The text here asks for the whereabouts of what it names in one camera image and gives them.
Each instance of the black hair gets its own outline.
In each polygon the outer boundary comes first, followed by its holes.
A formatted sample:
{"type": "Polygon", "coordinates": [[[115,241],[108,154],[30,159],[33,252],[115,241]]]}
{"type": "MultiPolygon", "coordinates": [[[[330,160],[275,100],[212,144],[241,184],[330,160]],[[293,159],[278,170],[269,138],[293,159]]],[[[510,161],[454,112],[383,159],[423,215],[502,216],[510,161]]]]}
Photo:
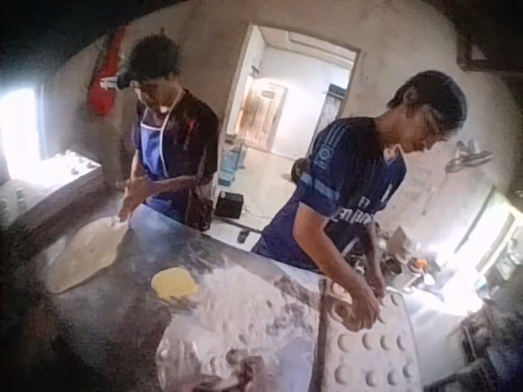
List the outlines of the black hair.
{"type": "Polygon", "coordinates": [[[414,75],[395,93],[387,107],[394,109],[403,103],[408,89],[414,87],[418,93],[415,105],[429,104],[443,118],[440,120],[445,131],[458,130],[467,119],[467,99],[458,84],[440,71],[424,71],[414,75]]]}
{"type": "Polygon", "coordinates": [[[180,50],[165,34],[153,34],[141,39],[131,49],[118,76],[118,88],[129,87],[131,81],[167,77],[180,73],[180,50]]]}

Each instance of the wall fan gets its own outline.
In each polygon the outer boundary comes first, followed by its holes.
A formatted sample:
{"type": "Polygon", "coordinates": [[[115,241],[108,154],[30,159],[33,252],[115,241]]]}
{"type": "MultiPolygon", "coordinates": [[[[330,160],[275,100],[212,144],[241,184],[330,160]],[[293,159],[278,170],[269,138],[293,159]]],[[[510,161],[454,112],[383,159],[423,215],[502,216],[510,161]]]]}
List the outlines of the wall fan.
{"type": "Polygon", "coordinates": [[[473,139],[465,145],[462,141],[456,143],[456,154],[445,166],[447,173],[459,172],[465,167],[476,167],[490,162],[494,155],[490,151],[481,151],[477,142],[473,139]]]}

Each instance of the doorway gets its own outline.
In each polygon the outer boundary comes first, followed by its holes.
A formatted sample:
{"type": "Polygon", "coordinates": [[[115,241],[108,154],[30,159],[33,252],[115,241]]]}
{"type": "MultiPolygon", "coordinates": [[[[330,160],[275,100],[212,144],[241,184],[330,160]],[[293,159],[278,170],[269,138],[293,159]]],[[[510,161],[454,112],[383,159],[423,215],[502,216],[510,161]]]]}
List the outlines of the doorway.
{"type": "Polygon", "coordinates": [[[293,164],[341,113],[356,57],[302,33],[249,27],[226,117],[224,159],[235,165],[219,185],[244,196],[237,223],[262,230],[291,197],[293,164]]]}

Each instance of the flattened dough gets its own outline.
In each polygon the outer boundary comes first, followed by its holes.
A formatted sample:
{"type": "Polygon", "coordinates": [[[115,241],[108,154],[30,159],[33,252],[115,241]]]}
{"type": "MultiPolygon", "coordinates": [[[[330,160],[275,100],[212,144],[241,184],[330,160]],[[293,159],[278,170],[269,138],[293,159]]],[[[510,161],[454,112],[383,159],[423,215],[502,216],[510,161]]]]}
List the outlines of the flattened dough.
{"type": "Polygon", "coordinates": [[[127,223],[115,223],[110,217],[82,227],[49,266],[49,290],[54,293],[69,290],[113,264],[126,232],[127,223]]]}
{"type": "Polygon", "coordinates": [[[165,301],[179,300],[199,290],[189,272],[178,267],[158,272],[150,284],[158,297],[165,301]]]}

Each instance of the young man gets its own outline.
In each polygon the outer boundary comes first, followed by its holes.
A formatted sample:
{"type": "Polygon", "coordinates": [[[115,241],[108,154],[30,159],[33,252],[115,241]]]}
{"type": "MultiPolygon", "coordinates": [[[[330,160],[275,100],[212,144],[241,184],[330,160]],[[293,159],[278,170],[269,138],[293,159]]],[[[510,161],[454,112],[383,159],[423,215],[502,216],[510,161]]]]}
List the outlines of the young man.
{"type": "Polygon", "coordinates": [[[374,214],[405,178],[404,154],[448,140],[467,116],[465,95],[447,75],[418,73],[377,118],[341,118],[316,138],[310,163],[287,204],[263,230],[253,252],[319,270],[353,298],[359,327],[372,327],[385,283],[376,257],[374,214]],[[366,235],[367,283],[342,251],[366,235]]]}
{"type": "Polygon", "coordinates": [[[125,190],[120,219],[145,202],[176,221],[206,229],[212,202],[210,192],[202,192],[217,170],[217,116],[182,88],[178,47],[163,34],[132,48],[118,76],[118,88],[129,86],[140,101],[131,178],[119,185],[125,190]]]}

